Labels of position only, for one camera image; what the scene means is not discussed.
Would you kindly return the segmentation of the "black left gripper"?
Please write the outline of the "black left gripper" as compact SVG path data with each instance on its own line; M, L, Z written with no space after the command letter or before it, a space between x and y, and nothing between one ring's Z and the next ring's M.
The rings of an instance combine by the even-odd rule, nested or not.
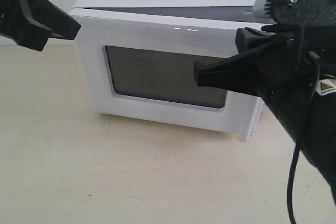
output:
M74 40L80 28L73 17L49 0L1 0L1 36L19 46L42 51L50 29L51 38Z

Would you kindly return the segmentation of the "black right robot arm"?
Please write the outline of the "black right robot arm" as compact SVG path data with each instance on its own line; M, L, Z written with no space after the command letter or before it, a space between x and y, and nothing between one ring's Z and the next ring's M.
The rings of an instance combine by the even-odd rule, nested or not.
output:
M293 214L293 182L304 155L335 192L335 28L267 25L240 28L238 54L194 64L199 87L259 97L295 143L287 182Z

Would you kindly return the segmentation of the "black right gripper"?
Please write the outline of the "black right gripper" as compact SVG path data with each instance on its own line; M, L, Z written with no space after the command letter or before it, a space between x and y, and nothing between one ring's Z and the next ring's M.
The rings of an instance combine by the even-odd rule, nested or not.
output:
M265 103L310 103L315 70L307 29L266 25L261 30L237 29L237 55L212 64L194 62L196 85L261 97Z

